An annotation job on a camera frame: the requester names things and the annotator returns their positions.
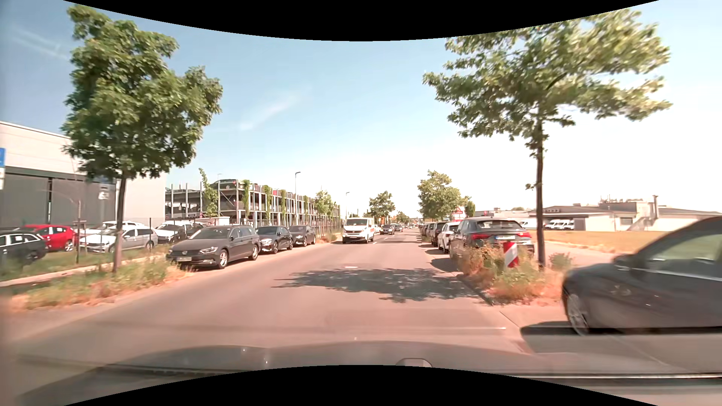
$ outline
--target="road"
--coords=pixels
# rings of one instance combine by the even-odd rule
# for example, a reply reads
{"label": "road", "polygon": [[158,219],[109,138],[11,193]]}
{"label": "road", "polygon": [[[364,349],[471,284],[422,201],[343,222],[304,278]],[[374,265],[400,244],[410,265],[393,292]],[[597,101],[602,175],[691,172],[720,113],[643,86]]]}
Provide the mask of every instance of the road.
{"label": "road", "polygon": [[[18,361],[13,389],[20,394],[94,365],[207,345],[405,340],[520,355],[590,352],[656,361],[640,350],[639,343],[617,338],[524,334],[526,326],[488,306],[448,273],[454,270],[448,256],[421,244],[416,230],[375,239],[369,244],[336,242],[263,255],[255,262],[199,272],[105,306],[15,317],[9,323],[13,351],[80,366]],[[610,257],[548,247],[550,254],[584,251],[581,262]],[[45,331],[32,327],[43,318],[46,324],[49,319],[56,324]],[[658,351],[666,349],[658,346]]]}

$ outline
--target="cloud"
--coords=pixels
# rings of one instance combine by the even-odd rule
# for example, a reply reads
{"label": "cloud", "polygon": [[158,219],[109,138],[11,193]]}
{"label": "cloud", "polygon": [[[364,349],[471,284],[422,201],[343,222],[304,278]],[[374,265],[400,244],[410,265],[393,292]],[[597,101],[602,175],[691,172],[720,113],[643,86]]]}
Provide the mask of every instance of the cloud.
{"label": "cloud", "polygon": [[238,124],[238,129],[241,131],[250,131],[270,120],[272,117],[288,110],[289,108],[297,105],[302,100],[301,94],[298,92],[286,95],[283,98],[275,100],[273,103],[267,105],[261,110],[253,114],[253,117],[248,120],[243,120]]}
{"label": "cloud", "polygon": [[10,40],[45,56],[70,61],[70,52],[65,49],[62,43],[49,40],[22,27],[11,26]]}

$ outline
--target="black car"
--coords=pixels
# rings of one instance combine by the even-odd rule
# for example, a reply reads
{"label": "black car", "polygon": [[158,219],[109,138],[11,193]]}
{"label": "black car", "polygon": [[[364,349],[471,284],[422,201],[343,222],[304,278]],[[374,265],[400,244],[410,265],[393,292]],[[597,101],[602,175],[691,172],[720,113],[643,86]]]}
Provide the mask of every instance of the black car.
{"label": "black car", "polygon": [[48,246],[39,235],[20,230],[0,231],[0,249],[2,267],[8,265],[8,261],[30,264],[48,253]]}
{"label": "black car", "polygon": [[515,242],[519,249],[534,254],[531,234],[516,220],[498,217],[470,217],[463,219],[449,236],[449,256],[457,259],[464,247],[501,247]]}
{"label": "black car", "polygon": [[562,284],[572,328],[722,327],[722,216],[688,225],[612,263],[573,269]]}
{"label": "black car", "polygon": [[261,237],[261,251],[277,254],[280,249],[293,249],[293,236],[281,225],[265,225],[256,229]]}
{"label": "black car", "polygon": [[202,228],[189,239],[168,250],[166,258],[181,265],[217,267],[249,258],[255,261],[261,251],[258,234],[248,225],[215,225]]}
{"label": "black car", "polygon": [[292,225],[288,231],[293,236],[293,243],[297,246],[307,246],[316,243],[316,232],[309,225]]}

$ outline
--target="tire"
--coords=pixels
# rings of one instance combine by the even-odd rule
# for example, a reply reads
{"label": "tire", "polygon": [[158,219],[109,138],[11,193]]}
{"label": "tire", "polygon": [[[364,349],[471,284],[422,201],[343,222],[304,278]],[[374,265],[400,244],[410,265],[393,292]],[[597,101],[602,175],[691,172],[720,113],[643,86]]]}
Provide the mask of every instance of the tire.
{"label": "tire", "polygon": [[253,253],[251,254],[250,257],[248,257],[248,259],[250,259],[251,261],[257,260],[257,259],[258,259],[258,252],[259,252],[259,251],[260,251],[260,250],[258,249],[258,246],[257,246],[256,244],[254,244],[254,245],[253,245]]}
{"label": "tire", "polygon": [[221,253],[218,254],[218,265],[216,265],[216,268],[224,269],[226,265],[228,265],[228,251],[222,249]]}

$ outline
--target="grass median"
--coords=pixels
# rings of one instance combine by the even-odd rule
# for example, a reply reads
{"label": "grass median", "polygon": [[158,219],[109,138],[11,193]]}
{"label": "grass median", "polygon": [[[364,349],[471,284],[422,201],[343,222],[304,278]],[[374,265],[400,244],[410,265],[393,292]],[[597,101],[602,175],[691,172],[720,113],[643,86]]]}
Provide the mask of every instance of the grass median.
{"label": "grass median", "polygon": [[37,284],[13,295],[12,308],[33,310],[84,303],[112,303],[119,295],[162,285],[189,275],[165,259],[150,259],[121,265],[113,274],[98,267],[95,271],[62,277]]}
{"label": "grass median", "polygon": [[561,299],[564,274],[574,266],[571,255],[553,254],[549,267],[540,271],[536,260],[522,250],[517,266],[506,267],[503,252],[488,248],[465,249],[457,261],[466,279],[494,302],[542,306]]}
{"label": "grass median", "polygon": [[[167,251],[168,246],[155,246],[150,251],[146,249],[130,249],[123,251],[123,260],[142,258],[149,254],[160,255]],[[66,271],[68,269],[109,264],[111,262],[113,262],[112,254],[88,254],[81,251],[80,260],[76,263],[75,251],[51,252],[29,265],[20,266],[17,263],[8,263],[8,265],[0,270],[0,282],[21,277]]]}

